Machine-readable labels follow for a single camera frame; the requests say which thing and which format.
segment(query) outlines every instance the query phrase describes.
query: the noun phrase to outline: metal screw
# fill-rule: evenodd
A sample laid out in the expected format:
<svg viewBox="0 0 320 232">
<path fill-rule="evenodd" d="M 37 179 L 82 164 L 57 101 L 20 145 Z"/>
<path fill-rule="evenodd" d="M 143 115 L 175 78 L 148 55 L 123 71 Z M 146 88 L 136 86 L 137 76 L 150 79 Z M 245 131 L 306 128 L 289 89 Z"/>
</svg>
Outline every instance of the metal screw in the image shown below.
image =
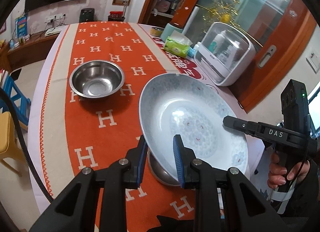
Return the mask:
<svg viewBox="0 0 320 232">
<path fill-rule="evenodd" d="M 192 163 L 193 163 L 194 165 L 201 165 L 201 164 L 202 164 L 202 160 L 200 160 L 200 159 L 193 159 L 193 160 L 192 160 Z"/>
<path fill-rule="evenodd" d="M 128 163 L 129 163 L 129 160 L 126 159 L 126 158 L 122 158 L 122 159 L 119 160 L 119 164 L 121 164 L 121 165 L 126 165 Z"/>
<path fill-rule="evenodd" d="M 91 172 L 91 168 L 89 168 L 89 167 L 85 167 L 85 168 L 82 169 L 82 173 L 83 173 L 84 175 L 87 175 L 87 174 L 89 174 L 90 172 Z"/>
<path fill-rule="evenodd" d="M 232 168 L 230 168 L 230 172 L 231 172 L 232 174 L 238 174 L 238 173 L 239 173 L 239 169 L 236 168 L 236 167 L 232 167 Z"/>
</svg>

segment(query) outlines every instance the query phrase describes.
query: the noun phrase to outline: orange table runner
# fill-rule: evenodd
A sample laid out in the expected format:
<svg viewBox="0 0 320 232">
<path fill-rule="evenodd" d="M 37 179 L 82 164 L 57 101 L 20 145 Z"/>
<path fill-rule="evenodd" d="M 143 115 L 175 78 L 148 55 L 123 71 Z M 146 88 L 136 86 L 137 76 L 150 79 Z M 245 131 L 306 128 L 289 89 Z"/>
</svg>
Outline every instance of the orange table runner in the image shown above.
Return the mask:
<svg viewBox="0 0 320 232">
<path fill-rule="evenodd" d="M 81 63 L 97 59 L 118 64 L 125 83 L 110 97 L 83 100 L 72 92 L 68 78 Z M 137 24 L 71 25 L 52 65 L 42 110 L 41 154 L 49 192 L 57 196 L 80 169 L 106 168 L 136 147 L 142 134 L 138 106 L 144 85 L 177 68 Z M 126 190 L 128 231 L 159 226 L 157 215 L 193 219 L 194 204 L 193 191 L 162 185 L 146 163 L 141 187 Z"/>
</svg>

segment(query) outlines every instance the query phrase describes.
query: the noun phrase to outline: orange zigzag trim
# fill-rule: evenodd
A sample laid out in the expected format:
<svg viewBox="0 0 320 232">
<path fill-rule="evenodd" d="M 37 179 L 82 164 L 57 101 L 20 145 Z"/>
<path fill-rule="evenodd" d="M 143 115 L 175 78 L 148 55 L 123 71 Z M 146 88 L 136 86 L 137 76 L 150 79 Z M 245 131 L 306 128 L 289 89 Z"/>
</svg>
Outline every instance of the orange zigzag trim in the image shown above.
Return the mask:
<svg viewBox="0 0 320 232">
<path fill-rule="evenodd" d="M 43 151 L 43 118 L 44 118 L 44 108 L 45 108 L 45 103 L 47 101 L 47 96 L 48 96 L 48 90 L 49 90 L 49 86 L 50 86 L 50 82 L 51 82 L 51 77 L 52 77 L 52 72 L 53 72 L 53 69 L 54 69 L 54 66 L 56 64 L 56 61 L 57 61 L 57 57 L 59 55 L 59 52 L 60 52 L 60 48 L 61 48 L 61 45 L 62 45 L 62 42 L 64 40 L 64 37 L 66 36 L 68 30 L 70 28 L 70 25 L 68 26 L 66 32 L 64 33 L 61 41 L 60 41 L 60 44 L 59 44 L 59 47 L 58 47 L 58 50 L 57 50 L 57 53 L 56 53 L 56 56 L 54 57 L 54 60 L 53 60 L 53 63 L 52 63 L 52 67 L 50 69 L 50 74 L 49 74 L 49 78 L 48 78 L 48 82 L 47 82 L 47 85 L 45 87 L 45 92 L 44 92 L 44 97 L 43 97 L 43 103 L 42 103 L 42 107 L 41 107 L 41 116 L 40 116 L 40 154 L 41 154 L 41 164 L 42 164 L 42 170 L 43 170 L 43 175 L 44 175 L 44 180 L 45 180 L 45 184 L 47 186 L 47 189 L 48 189 L 48 192 L 50 193 L 51 196 L 53 196 L 53 193 L 52 193 L 52 189 L 50 188 L 50 181 L 49 181 L 49 178 L 47 176 L 47 168 L 45 167 L 45 162 L 44 162 L 44 151 Z"/>
</svg>

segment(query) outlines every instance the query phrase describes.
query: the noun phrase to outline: blue chair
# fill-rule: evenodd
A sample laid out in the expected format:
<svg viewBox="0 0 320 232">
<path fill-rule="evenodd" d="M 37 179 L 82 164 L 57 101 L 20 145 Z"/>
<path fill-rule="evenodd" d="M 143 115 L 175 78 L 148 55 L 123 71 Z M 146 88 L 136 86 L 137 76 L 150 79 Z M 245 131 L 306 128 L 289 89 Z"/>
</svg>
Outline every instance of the blue chair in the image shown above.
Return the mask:
<svg viewBox="0 0 320 232">
<path fill-rule="evenodd" d="M 16 92 L 14 96 L 11 96 L 12 89 Z M 24 129 L 28 129 L 28 122 L 29 122 L 29 116 L 27 116 L 27 107 L 31 105 L 31 100 L 29 98 L 26 98 L 23 93 L 18 89 L 17 85 L 15 84 L 14 80 L 8 76 L 5 80 L 3 90 L 7 93 L 7 95 L 10 97 L 11 102 L 13 103 L 13 106 L 16 110 L 18 119 L 20 121 L 20 125 Z M 15 104 L 15 101 L 21 99 L 20 106 L 17 106 Z M 2 112 L 9 111 L 9 108 L 6 106 L 4 101 L 0 100 L 0 108 L 2 108 Z"/>
</svg>

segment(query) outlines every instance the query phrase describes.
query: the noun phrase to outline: glass door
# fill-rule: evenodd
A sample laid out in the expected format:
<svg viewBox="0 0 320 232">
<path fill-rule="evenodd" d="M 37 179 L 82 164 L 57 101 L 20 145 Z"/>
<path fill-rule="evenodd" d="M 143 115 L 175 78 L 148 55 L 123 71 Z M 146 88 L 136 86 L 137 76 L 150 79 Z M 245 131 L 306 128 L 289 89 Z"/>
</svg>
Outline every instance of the glass door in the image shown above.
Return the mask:
<svg viewBox="0 0 320 232">
<path fill-rule="evenodd" d="M 212 23 L 219 21 L 241 31 L 255 47 L 252 62 L 229 86 L 246 112 L 289 72 L 316 26 L 302 0 L 195 0 L 194 6 L 180 2 L 180 10 L 170 23 L 183 28 L 196 6 L 199 11 L 186 31 L 193 45 L 203 39 Z"/>
<path fill-rule="evenodd" d="M 186 36 L 196 44 L 216 21 L 233 25 L 257 51 L 278 25 L 291 0 L 198 0 L 199 7 Z"/>
</svg>

